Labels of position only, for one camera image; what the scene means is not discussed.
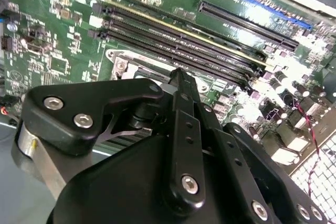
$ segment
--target chip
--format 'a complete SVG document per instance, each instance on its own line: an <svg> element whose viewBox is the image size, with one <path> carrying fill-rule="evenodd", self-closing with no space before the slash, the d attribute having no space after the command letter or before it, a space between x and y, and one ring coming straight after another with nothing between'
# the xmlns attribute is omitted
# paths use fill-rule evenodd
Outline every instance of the chip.
<svg viewBox="0 0 336 224"><path fill-rule="evenodd" d="M71 16L71 14L70 14L70 11L69 11L69 10L67 10L67 9L62 9L62 10L60 11L60 16L61 16L61 18L69 19L70 16Z"/></svg>

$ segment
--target black mounting arm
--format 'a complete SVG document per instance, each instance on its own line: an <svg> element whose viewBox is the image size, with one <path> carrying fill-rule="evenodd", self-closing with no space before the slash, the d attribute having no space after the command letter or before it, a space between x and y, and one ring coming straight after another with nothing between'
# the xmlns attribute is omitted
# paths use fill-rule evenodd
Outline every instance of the black mounting arm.
<svg viewBox="0 0 336 224"><path fill-rule="evenodd" d="M48 223L327 223L243 128L221 127L193 77L176 69L169 84L28 92L12 155L57 199ZM144 127L151 136L91 166L95 143Z"/></svg>

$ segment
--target black capacitor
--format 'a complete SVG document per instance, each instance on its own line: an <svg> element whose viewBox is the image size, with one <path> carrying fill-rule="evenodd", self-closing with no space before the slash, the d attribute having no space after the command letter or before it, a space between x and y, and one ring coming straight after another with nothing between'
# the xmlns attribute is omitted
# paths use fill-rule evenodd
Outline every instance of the black capacitor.
<svg viewBox="0 0 336 224"><path fill-rule="evenodd" d="M297 89L297 91L302 94L303 97L307 97L310 95L310 92L301 84L295 83L293 87Z"/></svg>
<svg viewBox="0 0 336 224"><path fill-rule="evenodd" d="M319 97L325 97L327 95L327 93L325 92L325 90L323 88L321 88L320 86L315 85L313 87L313 94L319 96Z"/></svg>
<svg viewBox="0 0 336 224"><path fill-rule="evenodd" d="M250 132L253 139L258 139L259 138L258 132L256 131L256 129L254 127L252 127L252 126L249 127L248 131Z"/></svg>

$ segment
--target black plastic bracket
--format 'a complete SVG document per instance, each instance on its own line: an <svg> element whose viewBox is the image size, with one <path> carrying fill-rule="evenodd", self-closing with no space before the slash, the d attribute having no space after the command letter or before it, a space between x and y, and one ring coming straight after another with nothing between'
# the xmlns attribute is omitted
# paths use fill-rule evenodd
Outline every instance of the black plastic bracket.
<svg viewBox="0 0 336 224"><path fill-rule="evenodd" d="M59 98L64 106L48 109L44 106L47 97ZM83 155L92 150L104 131L104 115L117 115L134 104L155 102L161 97L163 91L149 79L40 86L27 93L22 120L31 134L64 153ZM73 121L77 114L89 115L93 125L88 129L77 127Z"/></svg>

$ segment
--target green circuit board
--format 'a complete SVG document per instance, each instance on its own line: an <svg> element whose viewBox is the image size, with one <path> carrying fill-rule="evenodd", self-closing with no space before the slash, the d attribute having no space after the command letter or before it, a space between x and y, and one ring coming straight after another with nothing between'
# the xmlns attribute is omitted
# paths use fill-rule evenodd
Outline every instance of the green circuit board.
<svg viewBox="0 0 336 224"><path fill-rule="evenodd" d="M299 45L293 51L284 50L249 32L213 19L199 12L201 1L224 8L232 14L295 40ZM92 22L92 17L101 18L93 13L92 6L95 3L113 2L138 12L142 12L146 6L151 7L154 15L156 14L153 10L159 10L161 13L155 18L171 26L204 39L208 39L206 31L211 31L228 41L238 41L255 51L259 50L267 56L265 61L260 61L254 54L249 57L261 63L270 73L284 70L292 80L307 87L320 83L323 78L321 70L335 54L334 20L326 19L310 10L305 11L302 7L297 8L297 5L288 1L255 1L259 1L262 6L253 4L250 0L9 0L8 9L20 13L21 18L14 22L16 31L7 28L4 30L5 36L13 38L13 50L5 52L6 92L21 97L27 90L39 85L110 80L113 63L106 57L108 50L128 50L155 59L155 55L151 56L146 50L133 48L117 39L97 40L88 35L89 30L100 28L97 22ZM180 24L171 17L167 18L164 13L184 19L187 23ZM289 22L286 20L289 18L299 20L310 28ZM43 28L44 35L41 40L48 45L48 50L43 53L27 50L22 44L22 38L36 26ZM208 88L201 97L209 105L214 105L220 94L232 96L229 108L220 117L223 122L229 120L230 114L236 113L235 104L258 107L260 101L266 97L266 94L262 94L260 99L253 100L235 84L204 73L193 71L193 74L206 83ZM20 102L11 108L18 115L20 110ZM255 118L240 119L246 125L256 123Z"/></svg>

